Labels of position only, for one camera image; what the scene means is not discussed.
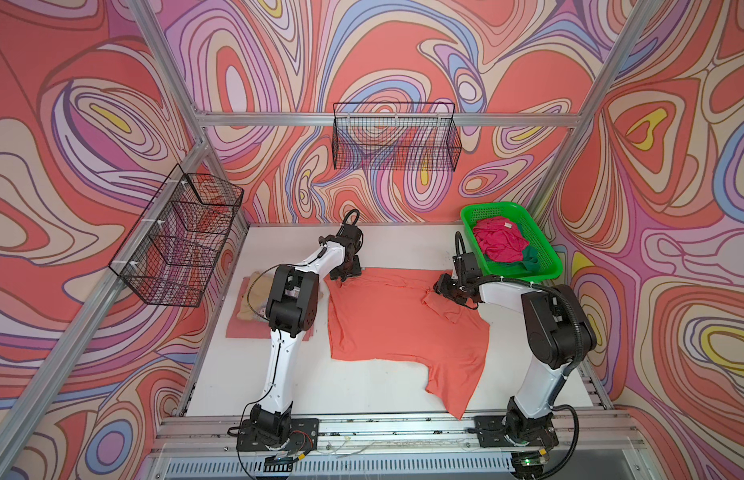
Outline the coral orange t shirt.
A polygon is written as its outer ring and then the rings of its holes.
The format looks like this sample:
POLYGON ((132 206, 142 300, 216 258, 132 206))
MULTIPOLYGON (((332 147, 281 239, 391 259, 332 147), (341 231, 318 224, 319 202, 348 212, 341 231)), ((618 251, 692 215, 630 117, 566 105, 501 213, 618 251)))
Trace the coral orange t shirt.
POLYGON ((460 419, 486 364, 490 325, 434 290, 440 271, 367 268, 328 282, 331 356, 342 361, 419 363, 425 391, 460 419))

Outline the green plastic basket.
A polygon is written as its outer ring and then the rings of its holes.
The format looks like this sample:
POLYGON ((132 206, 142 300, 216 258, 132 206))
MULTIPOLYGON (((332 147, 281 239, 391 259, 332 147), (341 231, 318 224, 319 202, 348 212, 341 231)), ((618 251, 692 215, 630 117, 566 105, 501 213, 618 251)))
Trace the green plastic basket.
POLYGON ((563 266, 558 255, 531 215, 521 205, 513 202, 473 204, 464 207, 460 216, 464 224, 467 245, 476 255, 478 265, 484 274, 518 278, 533 283, 552 280, 561 275, 563 266), (481 252, 472 229, 479 220, 496 216, 505 217, 515 223, 520 228, 523 236, 529 241, 529 245, 533 245, 538 250, 541 264, 538 273, 523 275, 521 272, 509 268, 507 263, 488 260, 481 252))

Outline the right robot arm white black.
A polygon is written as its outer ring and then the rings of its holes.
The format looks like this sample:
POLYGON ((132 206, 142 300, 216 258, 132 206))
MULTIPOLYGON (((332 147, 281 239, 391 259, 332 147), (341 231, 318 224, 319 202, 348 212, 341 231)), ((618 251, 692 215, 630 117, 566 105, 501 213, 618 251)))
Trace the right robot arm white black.
POLYGON ((443 274, 435 292, 465 309, 481 304, 504 306, 523 315, 533 358, 506 414, 476 420, 480 444, 530 444, 551 448, 558 444, 553 427, 555 402, 570 375, 596 346, 595 333, 573 289, 502 275, 485 275, 476 255, 455 234, 453 272, 443 274))

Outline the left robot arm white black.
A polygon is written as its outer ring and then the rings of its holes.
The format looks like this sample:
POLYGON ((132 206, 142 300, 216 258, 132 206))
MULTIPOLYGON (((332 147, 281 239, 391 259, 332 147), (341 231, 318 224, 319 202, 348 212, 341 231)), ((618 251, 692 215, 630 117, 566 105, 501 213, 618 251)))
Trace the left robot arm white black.
POLYGON ((318 240, 318 249, 308 258, 274 269, 263 316, 271 332, 271 355, 263 393, 249 412, 250 429, 269 443, 284 443, 291 434, 296 360, 315 323, 322 282, 326 278, 344 282, 362 274, 358 253, 364 233, 359 219, 360 212, 351 210, 335 234, 318 240))

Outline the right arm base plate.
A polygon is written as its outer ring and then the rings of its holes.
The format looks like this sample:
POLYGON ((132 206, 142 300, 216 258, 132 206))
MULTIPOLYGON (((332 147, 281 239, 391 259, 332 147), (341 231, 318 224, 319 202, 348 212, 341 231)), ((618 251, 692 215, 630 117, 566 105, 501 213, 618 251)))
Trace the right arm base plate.
POLYGON ((553 426, 553 414, 541 418, 527 418, 515 411, 503 416, 477 416, 471 429, 482 448, 543 447, 559 445, 553 426))

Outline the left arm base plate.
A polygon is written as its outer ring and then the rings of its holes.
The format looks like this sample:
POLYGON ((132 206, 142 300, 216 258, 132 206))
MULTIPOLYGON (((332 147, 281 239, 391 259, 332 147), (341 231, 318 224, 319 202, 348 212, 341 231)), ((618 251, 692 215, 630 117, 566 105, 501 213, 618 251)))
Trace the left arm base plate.
POLYGON ((289 433, 284 440, 268 437, 263 431, 256 429, 250 420, 245 420, 236 435, 236 450, 238 452, 266 452, 266 451, 312 451, 318 442, 320 420, 318 418, 293 419, 289 433))

